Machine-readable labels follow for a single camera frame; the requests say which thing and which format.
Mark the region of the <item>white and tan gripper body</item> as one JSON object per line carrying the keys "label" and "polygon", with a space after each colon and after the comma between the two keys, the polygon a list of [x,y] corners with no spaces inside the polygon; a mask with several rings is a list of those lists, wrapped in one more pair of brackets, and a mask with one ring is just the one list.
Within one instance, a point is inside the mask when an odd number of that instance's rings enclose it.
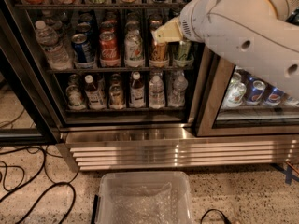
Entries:
{"label": "white and tan gripper body", "polygon": [[180,29],[179,17],[168,21],[165,25],[158,27],[152,32],[152,37],[156,43],[179,42],[184,35]]}

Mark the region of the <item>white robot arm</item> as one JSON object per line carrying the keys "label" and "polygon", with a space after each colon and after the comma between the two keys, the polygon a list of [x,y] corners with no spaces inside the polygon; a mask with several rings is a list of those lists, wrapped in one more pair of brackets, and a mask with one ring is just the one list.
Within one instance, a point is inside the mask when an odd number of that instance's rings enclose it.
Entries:
{"label": "white robot arm", "polygon": [[158,43],[188,38],[299,98],[299,27],[286,20],[299,0],[192,0],[152,33]]}

